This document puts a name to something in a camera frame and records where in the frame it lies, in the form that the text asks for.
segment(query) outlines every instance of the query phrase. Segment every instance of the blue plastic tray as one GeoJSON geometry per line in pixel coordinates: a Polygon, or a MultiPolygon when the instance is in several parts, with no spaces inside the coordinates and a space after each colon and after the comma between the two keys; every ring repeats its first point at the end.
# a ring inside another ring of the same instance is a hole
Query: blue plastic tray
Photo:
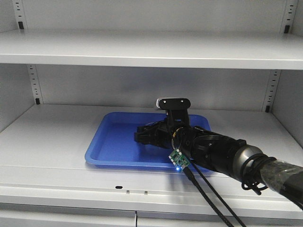
{"type": "MultiPolygon", "coordinates": [[[[107,114],[90,143],[85,160],[97,167],[135,166],[174,169],[168,158],[172,150],[134,141],[137,126],[162,121],[165,117],[164,113],[113,112],[107,114]]],[[[191,126],[199,125],[210,130],[205,117],[190,115],[189,118],[191,126]]]]}

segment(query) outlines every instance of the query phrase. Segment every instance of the robotic hand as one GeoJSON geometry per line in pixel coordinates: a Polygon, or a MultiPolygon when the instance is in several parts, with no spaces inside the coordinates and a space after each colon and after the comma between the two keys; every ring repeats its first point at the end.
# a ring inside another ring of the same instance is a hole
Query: robotic hand
{"type": "Polygon", "coordinates": [[[303,167],[268,157],[245,140],[191,127],[187,113],[190,101],[186,98],[158,99],[157,107],[165,110],[167,117],[153,125],[138,127],[135,141],[178,149],[195,164],[240,181],[244,190],[252,189],[261,195],[269,187],[302,209],[303,167]]]}

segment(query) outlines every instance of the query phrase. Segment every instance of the cabinet side panel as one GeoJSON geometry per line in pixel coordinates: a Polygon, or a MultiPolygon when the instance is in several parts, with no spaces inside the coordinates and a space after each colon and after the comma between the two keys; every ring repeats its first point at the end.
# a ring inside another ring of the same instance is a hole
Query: cabinet side panel
{"type": "Polygon", "coordinates": [[[11,0],[0,1],[0,32],[17,29],[13,4],[11,0]]]}
{"type": "Polygon", "coordinates": [[[292,33],[295,35],[303,36],[303,0],[298,1],[292,33]]]}
{"type": "Polygon", "coordinates": [[[303,71],[282,71],[273,114],[303,146],[303,71]]]}
{"type": "Polygon", "coordinates": [[[186,97],[192,109],[261,111],[269,70],[36,65],[44,104],[153,107],[186,97]]]}
{"type": "Polygon", "coordinates": [[[26,65],[0,64],[0,131],[33,104],[26,65]]]}

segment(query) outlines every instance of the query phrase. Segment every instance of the wire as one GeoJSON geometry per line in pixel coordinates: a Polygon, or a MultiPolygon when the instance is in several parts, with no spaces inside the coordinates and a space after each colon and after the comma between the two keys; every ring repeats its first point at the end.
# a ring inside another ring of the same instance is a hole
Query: wire
{"type": "Polygon", "coordinates": [[[234,216],[234,218],[239,222],[239,224],[243,227],[246,227],[246,225],[242,222],[242,220],[236,215],[236,213],[231,209],[231,207],[225,202],[225,200],[219,195],[219,193],[216,191],[216,189],[209,183],[207,178],[203,175],[203,173],[200,171],[200,169],[193,163],[190,158],[187,157],[186,154],[183,153],[184,156],[189,160],[190,164],[195,168],[195,170],[199,173],[199,175],[202,177],[202,179],[205,181],[205,183],[208,185],[208,187],[214,192],[214,194],[218,197],[218,199],[223,203],[223,205],[227,208],[227,210],[234,216]]]}
{"type": "Polygon", "coordinates": [[[183,172],[188,177],[188,179],[194,184],[194,186],[199,190],[203,198],[207,201],[207,203],[211,206],[211,208],[216,212],[216,214],[221,218],[221,220],[229,227],[234,227],[232,223],[224,216],[219,209],[214,205],[214,203],[210,200],[210,198],[207,196],[207,194],[203,191],[200,184],[196,180],[194,174],[191,172],[191,170],[188,167],[185,167],[183,169],[183,172]]]}

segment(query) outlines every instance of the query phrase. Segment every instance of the metal shelf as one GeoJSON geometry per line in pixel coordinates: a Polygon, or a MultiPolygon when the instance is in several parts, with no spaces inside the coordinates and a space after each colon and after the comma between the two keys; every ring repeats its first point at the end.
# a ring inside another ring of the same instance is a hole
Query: metal shelf
{"type": "MultiPolygon", "coordinates": [[[[0,202],[214,214],[183,174],[152,169],[100,169],[85,162],[84,154],[100,121],[113,111],[153,110],[35,105],[25,112],[0,134],[0,202]]],[[[302,148],[270,113],[211,110],[190,110],[190,113],[205,116],[216,132],[246,139],[270,156],[303,164],[297,158],[302,155],[302,148]]],[[[209,172],[207,176],[239,216],[303,218],[294,204],[276,192],[265,190],[257,196],[242,190],[239,182],[223,174],[209,172]]]]}
{"type": "Polygon", "coordinates": [[[291,34],[29,29],[0,40],[1,63],[303,70],[291,34]]]}

